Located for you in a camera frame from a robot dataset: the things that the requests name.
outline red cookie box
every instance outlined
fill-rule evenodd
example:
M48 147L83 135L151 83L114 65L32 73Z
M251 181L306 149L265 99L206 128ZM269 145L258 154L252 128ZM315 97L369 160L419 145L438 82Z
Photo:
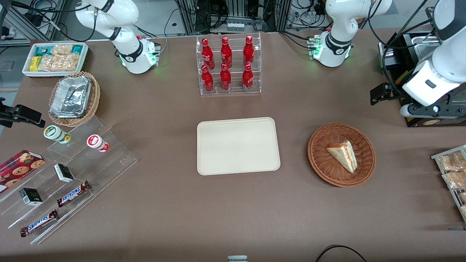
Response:
M45 163L41 155L23 150L0 165L0 193Z

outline brown wicker basket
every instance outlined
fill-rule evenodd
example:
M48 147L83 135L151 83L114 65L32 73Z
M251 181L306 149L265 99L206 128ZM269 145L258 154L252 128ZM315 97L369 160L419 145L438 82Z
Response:
M351 174L328 151L329 144L351 142L357 168ZM308 157L315 172L325 181L340 187L358 186L372 175L376 154L367 137L348 124L331 123L321 126L312 134L308 144Z
M91 87L91 93L89 94L89 103L88 103L87 113L82 118L57 118L57 117L52 116L49 113L48 116L50 117L52 122L54 122L55 124L64 125L67 127L75 127L79 125L80 123L86 121L86 119L88 119L89 117L93 116L96 113L97 107L99 106L99 99L100 99L99 83L97 83L96 79L87 72L74 73L69 76L65 76L65 78L73 78L73 77L79 77L79 76L85 76L92 80L92 87ZM55 85L55 88L52 91L52 95L50 96L50 99L48 100L49 106L52 105L57 87L58 87L58 83Z

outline snickers bar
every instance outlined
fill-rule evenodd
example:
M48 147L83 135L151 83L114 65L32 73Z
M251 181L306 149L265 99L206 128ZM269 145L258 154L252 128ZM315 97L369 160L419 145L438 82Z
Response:
M86 180L84 183L80 184L73 191L69 192L64 197L57 200L58 207L62 207L67 202L71 201L72 199L80 195L82 192L86 191L88 188L90 188L90 185L89 185L89 182Z
M58 213L57 213L57 211L55 209L52 211L52 213L50 213L50 214L44 216L43 218L39 219L34 224L29 225L29 227L21 228L21 232L20 232L21 237L25 237L25 236L29 235L34 230L42 227L43 225L47 224L48 222L50 222L50 221L52 221L54 219L58 219Z

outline tabletop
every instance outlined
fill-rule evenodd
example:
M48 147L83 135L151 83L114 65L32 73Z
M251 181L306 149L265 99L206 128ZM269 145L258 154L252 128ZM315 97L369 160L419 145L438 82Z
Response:
M383 39L393 32L379 31ZM261 37L262 93L241 97L200 95L195 37L169 39L160 65L142 75L121 65L111 42L88 42L83 70L100 84L97 115L139 161L40 245L0 218L0 260L312 261L343 244L368 261L464 261L464 232L447 230L461 216L430 156L466 144L465 128L407 128L398 102L370 105L369 91L385 80L369 30L358 32L337 68L311 61L280 34ZM24 77L15 104L51 123L56 82ZM275 120L281 167L199 175L197 125L250 117ZM353 125L372 142L377 166L366 183L338 188L313 171L308 140L331 122ZM51 144L42 129L17 123L0 137L0 160ZM322 261L357 261L330 253Z

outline coca-cola bottle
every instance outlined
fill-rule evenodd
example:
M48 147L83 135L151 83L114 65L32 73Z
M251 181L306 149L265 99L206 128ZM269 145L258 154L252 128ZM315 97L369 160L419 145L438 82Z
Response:
M243 72L243 90L249 92L253 89L253 73L251 72L251 64L244 66Z
M232 85L232 75L230 74L228 66L225 63L222 64L220 79L222 80L222 89L225 91L230 90L230 87Z
M222 49L220 50L222 55L222 63L226 64L228 68L233 66L233 55L232 48L228 44L228 37L222 37Z
M215 63L213 61L213 52L212 48L209 46L209 41L204 38L201 41L202 43L202 60L204 60L204 64L209 67L210 70L215 68Z
M253 46L253 37L248 35L246 36L246 45L243 49L243 64L252 64L254 61L254 46Z
M213 78L212 74L209 72L209 68L206 65L202 65L202 84L204 85L204 89L207 93L213 92Z

